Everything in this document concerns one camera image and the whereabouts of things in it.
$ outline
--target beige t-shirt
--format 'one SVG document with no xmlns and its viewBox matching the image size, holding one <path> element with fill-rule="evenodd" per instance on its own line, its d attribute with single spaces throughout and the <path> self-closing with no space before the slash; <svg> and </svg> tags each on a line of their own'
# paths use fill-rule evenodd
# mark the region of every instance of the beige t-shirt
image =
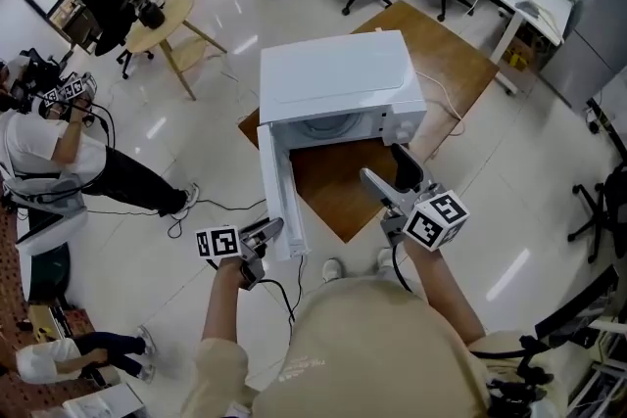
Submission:
<svg viewBox="0 0 627 418">
<path fill-rule="evenodd" d="M 262 319 L 259 336 L 266 336 Z M 518 337 L 495 334 L 472 348 L 520 349 Z M 495 362 L 513 377 L 516 362 Z M 247 364 L 246 352 L 232 342 L 203 341 L 181 418 L 248 416 L 246 409 L 256 418 L 471 418 L 486 416 L 489 405 L 484 361 L 444 317 L 390 282 L 326 285 L 299 317 L 283 368 L 263 392 L 246 387 Z M 549 391 L 564 415 L 564 393 Z"/>
</svg>

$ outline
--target shelf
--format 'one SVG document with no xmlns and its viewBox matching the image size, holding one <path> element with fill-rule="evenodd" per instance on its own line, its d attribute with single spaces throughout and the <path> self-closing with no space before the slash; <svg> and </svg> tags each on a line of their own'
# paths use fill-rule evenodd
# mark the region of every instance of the shelf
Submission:
<svg viewBox="0 0 627 418">
<path fill-rule="evenodd" d="M 205 49 L 207 49 L 205 39 L 188 37 L 172 48 L 172 59 L 180 71 L 186 71 L 203 59 Z"/>
</svg>

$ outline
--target white t-shirt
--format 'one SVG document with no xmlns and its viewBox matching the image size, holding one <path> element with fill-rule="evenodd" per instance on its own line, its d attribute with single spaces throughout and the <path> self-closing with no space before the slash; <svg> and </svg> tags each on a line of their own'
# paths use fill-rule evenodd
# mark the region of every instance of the white t-shirt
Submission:
<svg viewBox="0 0 627 418">
<path fill-rule="evenodd" d="M 38 114 L 12 116 L 5 130 L 0 131 L 0 138 L 4 136 L 13 170 L 22 174 L 61 172 L 61 167 L 51 159 L 57 140 L 67 127 L 68 123 L 63 120 L 48 120 Z M 81 134 L 76 160 L 64 169 L 87 183 L 100 174 L 106 160 L 105 145 Z"/>
<path fill-rule="evenodd" d="M 71 338 L 63 338 L 47 344 L 31 345 L 16 352 L 20 378 L 24 382 L 34 385 L 75 380 L 80 376 L 80 370 L 68 374 L 59 374 L 55 362 L 64 362 L 79 357 L 80 352 Z"/>
</svg>

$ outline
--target table leg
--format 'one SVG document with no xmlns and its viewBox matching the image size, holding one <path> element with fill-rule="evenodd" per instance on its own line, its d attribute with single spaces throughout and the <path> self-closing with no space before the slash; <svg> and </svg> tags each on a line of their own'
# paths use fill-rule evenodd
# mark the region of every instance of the table leg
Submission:
<svg viewBox="0 0 627 418">
<path fill-rule="evenodd" d="M 159 43 L 159 45 L 164 51 L 164 54 L 166 55 L 166 60 L 168 60 L 169 65 L 174 70 L 174 73 L 176 73 L 178 80 L 180 80 L 180 83 L 183 84 L 183 87 L 192 97 L 192 100 L 196 101 L 196 96 L 194 96 L 194 93 L 192 92 L 189 85 L 187 84 L 187 80 L 185 80 L 185 77 L 183 76 L 182 71 L 179 70 L 178 67 L 176 66 L 176 62 L 174 61 L 174 58 L 172 57 L 172 47 L 169 45 L 169 42 L 167 40 L 162 40 Z"/>
<path fill-rule="evenodd" d="M 492 56 L 490 56 L 490 61 L 492 63 L 495 65 L 499 64 L 501 56 L 506 51 L 509 43 L 513 39 L 523 21 L 524 18 L 522 15 L 518 11 L 515 11 L 513 18 L 511 18 L 511 21 L 507 25 L 506 32 L 503 34 L 503 37 L 501 37 L 501 40 L 499 41 L 497 48 L 493 51 Z M 500 71 L 497 73 L 495 79 L 506 89 L 507 94 L 516 94 L 518 92 L 518 88 Z"/>
<path fill-rule="evenodd" d="M 226 49 L 224 49 L 222 46 L 220 46 L 217 42 L 215 42 L 207 33 L 205 33 L 204 31 L 202 31 L 200 28 L 197 28 L 196 26 L 194 26 L 192 23 L 190 23 L 188 20 L 185 20 L 183 22 L 183 24 L 185 26 L 187 26 L 190 30 L 192 30 L 194 33 L 196 33 L 197 35 L 199 35 L 200 37 L 204 38 L 205 40 L 207 40 L 207 42 L 209 42 L 211 45 L 217 47 L 222 53 L 226 53 Z"/>
</svg>

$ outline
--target microwave door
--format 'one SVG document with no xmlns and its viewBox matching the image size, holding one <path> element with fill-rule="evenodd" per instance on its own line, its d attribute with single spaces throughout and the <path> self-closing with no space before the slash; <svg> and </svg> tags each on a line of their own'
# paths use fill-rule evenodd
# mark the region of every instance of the microwave door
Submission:
<svg viewBox="0 0 627 418">
<path fill-rule="evenodd" d="M 276 259 L 286 260 L 309 252 L 303 218 L 299 207 L 294 172 L 289 150 L 283 148 L 272 135 L 272 126 L 257 128 L 259 153 L 262 163 L 267 215 L 282 218 L 283 229 L 274 239 Z"/>
</svg>

